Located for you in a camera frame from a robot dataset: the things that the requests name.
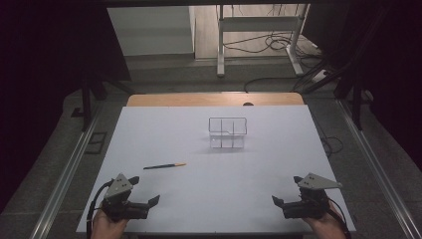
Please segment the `dark pen with yellow end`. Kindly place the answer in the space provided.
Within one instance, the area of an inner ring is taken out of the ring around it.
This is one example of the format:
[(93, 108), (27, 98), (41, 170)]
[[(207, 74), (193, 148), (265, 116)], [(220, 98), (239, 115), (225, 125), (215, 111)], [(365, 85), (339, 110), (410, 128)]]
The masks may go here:
[(159, 168), (170, 168), (170, 167), (178, 167), (178, 166), (184, 166), (186, 165), (186, 163), (184, 162), (179, 162), (179, 163), (168, 163), (168, 164), (160, 164), (160, 165), (153, 165), (153, 166), (147, 166), (144, 167), (144, 170), (149, 170), (149, 169), (159, 169)]

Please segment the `white power strip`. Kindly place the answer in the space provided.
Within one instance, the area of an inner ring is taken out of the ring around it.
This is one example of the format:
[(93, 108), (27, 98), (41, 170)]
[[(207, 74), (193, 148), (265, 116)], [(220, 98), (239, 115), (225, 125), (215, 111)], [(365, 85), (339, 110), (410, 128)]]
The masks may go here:
[(319, 81), (321, 81), (323, 78), (325, 78), (326, 76), (329, 75), (329, 71), (327, 70), (321, 70), (320, 72), (318, 72), (313, 78), (312, 81), (314, 83), (317, 83)]

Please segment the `aluminium floor rail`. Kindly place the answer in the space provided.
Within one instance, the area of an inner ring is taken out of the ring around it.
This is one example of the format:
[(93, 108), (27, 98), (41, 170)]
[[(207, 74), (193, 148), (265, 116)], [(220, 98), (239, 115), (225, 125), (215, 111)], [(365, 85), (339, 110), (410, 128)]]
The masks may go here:
[(92, 121), (88, 124), (87, 129), (80, 135), (77, 145), (69, 157), (68, 162), (65, 165), (29, 239), (47, 239), (54, 220), (59, 213), (59, 209), (82, 160), (89, 140), (98, 123), (103, 107), (103, 103), (95, 104)]
[(351, 116), (351, 109), (348, 107), (344, 100), (335, 101), (341, 110), (349, 130), (357, 141), (357, 144), (364, 155), (367, 164), (369, 165), (375, 180), (384, 197), (386, 198), (393, 215), (398, 221), (402, 231), (407, 239), (422, 239), (422, 231), (417, 227), (416, 221), (411, 215), (408, 207), (405, 205), (404, 200), (399, 195), (398, 191), (393, 186), (391, 180), (388, 178), (385, 170), (378, 161), (378, 157), (373, 151), (362, 129), (359, 129)]

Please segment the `white desk frame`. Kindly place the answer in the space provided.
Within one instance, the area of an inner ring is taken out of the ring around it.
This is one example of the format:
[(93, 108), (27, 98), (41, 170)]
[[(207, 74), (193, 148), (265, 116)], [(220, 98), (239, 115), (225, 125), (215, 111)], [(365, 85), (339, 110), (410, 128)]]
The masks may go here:
[(295, 74), (302, 76), (304, 71), (299, 63), (296, 46), (302, 27), (305, 22), (309, 5), (303, 4), (298, 16), (278, 17), (225, 17), (224, 6), (218, 6), (218, 52), (217, 52), (217, 76), (225, 76), (225, 57), (223, 37), (225, 32), (264, 32), (280, 31), (292, 32), (291, 43), (287, 46), (287, 55), (293, 66)]

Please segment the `black metal stand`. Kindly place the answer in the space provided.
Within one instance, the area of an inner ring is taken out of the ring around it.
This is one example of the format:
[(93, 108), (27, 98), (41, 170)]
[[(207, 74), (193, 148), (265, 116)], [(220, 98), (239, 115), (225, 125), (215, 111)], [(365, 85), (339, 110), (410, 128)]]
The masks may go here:
[(343, 76), (335, 90), (334, 95), (337, 99), (345, 99), (346, 96), (352, 92), (352, 101), (351, 101), (351, 118), (358, 130), (362, 130), (361, 121), (360, 121), (360, 109), (361, 109), (361, 93), (362, 93), (362, 83), (360, 76)]
[(111, 84), (117, 89), (122, 90), (129, 96), (135, 95), (136, 91), (123, 83), (113, 80), (103, 74), (84, 75), (81, 80), (82, 90), (82, 104), (81, 108), (75, 108), (72, 112), (72, 118), (82, 118), (82, 131), (86, 131), (92, 122), (92, 107), (91, 96), (94, 96), (98, 101), (104, 101), (107, 97), (104, 82)]

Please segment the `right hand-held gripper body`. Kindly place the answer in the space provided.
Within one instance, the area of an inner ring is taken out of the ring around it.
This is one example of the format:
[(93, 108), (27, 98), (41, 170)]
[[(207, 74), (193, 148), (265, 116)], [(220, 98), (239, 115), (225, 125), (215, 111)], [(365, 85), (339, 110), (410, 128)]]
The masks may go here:
[(329, 210), (327, 189), (342, 188), (342, 184), (325, 177), (309, 173), (297, 184), (300, 201), (285, 203), (283, 212), (286, 218), (320, 219)]

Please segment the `person's right hand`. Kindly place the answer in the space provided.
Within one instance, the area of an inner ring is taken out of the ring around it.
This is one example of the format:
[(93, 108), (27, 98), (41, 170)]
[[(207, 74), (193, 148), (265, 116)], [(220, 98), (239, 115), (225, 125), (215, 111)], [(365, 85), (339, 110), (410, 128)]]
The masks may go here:
[(320, 219), (304, 218), (318, 239), (346, 239), (341, 224), (326, 213)]

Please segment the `dark floor plate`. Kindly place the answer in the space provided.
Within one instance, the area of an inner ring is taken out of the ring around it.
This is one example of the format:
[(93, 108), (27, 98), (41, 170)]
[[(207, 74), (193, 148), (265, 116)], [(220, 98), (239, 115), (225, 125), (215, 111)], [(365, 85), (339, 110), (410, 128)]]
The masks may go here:
[(100, 154), (106, 143), (107, 132), (94, 132), (85, 149), (85, 154)]

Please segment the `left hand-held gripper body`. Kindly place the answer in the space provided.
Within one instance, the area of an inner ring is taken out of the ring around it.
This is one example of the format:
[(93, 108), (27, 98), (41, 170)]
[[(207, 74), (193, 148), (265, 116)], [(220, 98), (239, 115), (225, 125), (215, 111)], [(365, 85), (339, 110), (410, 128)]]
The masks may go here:
[(128, 200), (134, 185), (120, 173), (105, 193), (102, 211), (113, 222), (121, 219), (146, 219), (149, 205)]

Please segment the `clear acrylic organizer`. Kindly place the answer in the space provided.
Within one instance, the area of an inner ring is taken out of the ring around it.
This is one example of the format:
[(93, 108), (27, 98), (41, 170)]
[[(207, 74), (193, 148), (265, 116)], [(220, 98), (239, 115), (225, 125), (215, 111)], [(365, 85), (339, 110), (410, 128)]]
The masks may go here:
[(247, 135), (246, 118), (210, 118), (208, 131), (211, 148), (243, 148)]

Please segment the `person's left hand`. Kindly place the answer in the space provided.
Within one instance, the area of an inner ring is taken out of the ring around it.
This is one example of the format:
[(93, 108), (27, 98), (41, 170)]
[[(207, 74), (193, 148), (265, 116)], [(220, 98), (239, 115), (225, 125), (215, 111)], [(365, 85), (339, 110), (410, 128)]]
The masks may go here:
[(93, 219), (92, 235), (90, 239), (120, 239), (127, 223), (127, 219), (113, 222), (102, 210), (99, 210)]

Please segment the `white cabinet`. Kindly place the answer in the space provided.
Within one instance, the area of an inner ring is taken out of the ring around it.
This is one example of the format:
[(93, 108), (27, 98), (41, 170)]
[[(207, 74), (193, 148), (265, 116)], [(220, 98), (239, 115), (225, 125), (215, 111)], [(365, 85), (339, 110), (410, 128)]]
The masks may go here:
[(108, 8), (125, 56), (193, 54), (194, 15), (188, 6)]

